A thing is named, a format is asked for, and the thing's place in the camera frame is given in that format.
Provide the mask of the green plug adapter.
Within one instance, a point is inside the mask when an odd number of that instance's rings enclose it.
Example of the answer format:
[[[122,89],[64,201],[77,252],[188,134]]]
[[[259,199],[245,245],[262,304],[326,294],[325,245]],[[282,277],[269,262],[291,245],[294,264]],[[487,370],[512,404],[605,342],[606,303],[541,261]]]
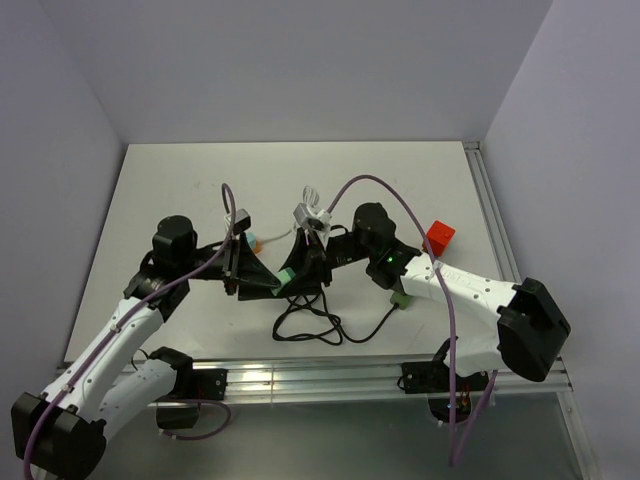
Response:
[[[295,272],[292,268],[287,267],[285,269],[279,270],[275,274],[275,277],[278,280],[278,285],[272,289],[272,293],[274,296],[277,296],[282,291],[282,289],[294,279]]]

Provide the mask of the light blue plug adapter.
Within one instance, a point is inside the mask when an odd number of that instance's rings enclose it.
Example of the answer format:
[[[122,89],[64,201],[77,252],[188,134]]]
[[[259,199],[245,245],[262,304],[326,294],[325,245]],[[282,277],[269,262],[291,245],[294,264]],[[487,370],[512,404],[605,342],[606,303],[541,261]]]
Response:
[[[246,236],[246,240],[247,240],[250,248],[254,249],[257,246],[257,243],[258,243],[257,237],[251,232],[247,232],[245,234],[245,236]]]

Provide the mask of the red cube plug adapter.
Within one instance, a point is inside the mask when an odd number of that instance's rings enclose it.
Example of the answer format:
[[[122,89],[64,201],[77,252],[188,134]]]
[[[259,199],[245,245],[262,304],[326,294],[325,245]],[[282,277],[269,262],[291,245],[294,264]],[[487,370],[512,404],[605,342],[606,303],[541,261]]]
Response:
[[[455,233],[456,230],[453,227],[436,220],[426,232],[426,242],[423,243],[423,249],[427,250],[427,246],[430,246],[434,256],[440,257],[449,246]]]

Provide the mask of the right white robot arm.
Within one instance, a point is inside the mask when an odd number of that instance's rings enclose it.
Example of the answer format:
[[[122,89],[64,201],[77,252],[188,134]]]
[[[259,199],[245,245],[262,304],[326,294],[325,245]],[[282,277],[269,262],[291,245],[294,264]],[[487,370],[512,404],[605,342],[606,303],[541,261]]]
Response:
[[[542,382],[571,332],[542,282],[492,280],[433,260],[396,237],[396,225],[379,203],[360,205],[350,231],[338,236],[330,234],[330,213],[319,207],[300,203],[294,219],[296,240],[284,264],[293,277],[284,296],[316,295],[334,269],[366,260],[366,273],[380,288],[451,305],[486,326],[481,335],[443,343],[432,368],[443,389],[503,368]]]

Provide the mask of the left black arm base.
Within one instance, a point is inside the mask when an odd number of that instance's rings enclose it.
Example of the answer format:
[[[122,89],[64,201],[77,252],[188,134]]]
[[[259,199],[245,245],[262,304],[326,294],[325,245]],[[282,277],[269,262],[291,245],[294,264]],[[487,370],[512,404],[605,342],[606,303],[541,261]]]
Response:
[[[228,370],[224,368],[196,369],[184,387],[159,400],[156,425],[165,435],[181,439],[204,439],[222,432],[232,420],[232,412],[224,403]],[[206,416],[220,420],[220,424],[205,434],[186,434]]]

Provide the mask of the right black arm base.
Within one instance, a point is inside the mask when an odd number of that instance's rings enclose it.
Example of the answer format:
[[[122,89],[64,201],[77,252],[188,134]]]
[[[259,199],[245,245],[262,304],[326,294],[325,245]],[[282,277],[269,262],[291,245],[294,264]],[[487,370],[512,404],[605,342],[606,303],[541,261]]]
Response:
[[[489,383],[486,373],[476,373],[469,377],[456,376],[455,415],[456,423],[464,423],[473,411],[472,395],[482,392]],[[407,395],[445,394],[442,398],[428,398],[432,416],[443,423],[449,422],[451,401],[449,394],[449,368],[439,362],[404,362],[397,387]]]

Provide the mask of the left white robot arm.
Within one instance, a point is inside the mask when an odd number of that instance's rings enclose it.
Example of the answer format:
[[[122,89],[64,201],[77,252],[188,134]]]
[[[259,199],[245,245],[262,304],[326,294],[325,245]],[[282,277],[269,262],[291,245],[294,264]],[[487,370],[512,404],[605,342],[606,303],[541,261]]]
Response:
[[[119,377],[184,301],[191,280],[220,281],[229,294],[243,286],[277,287],[277,277],[246,238],[249,214],[239,209],[228,214],[225,223],[222,241],[200,247],[189,218],[161,220],[151,250],[98,335],[40,393],[23,393],[15,401],[14,446],[25,478],[33,478],[35,469],[60,479],[87,478],[108,441],[148,404],[191,394],[193,360],[169,347],[150,353],[136,373]]]

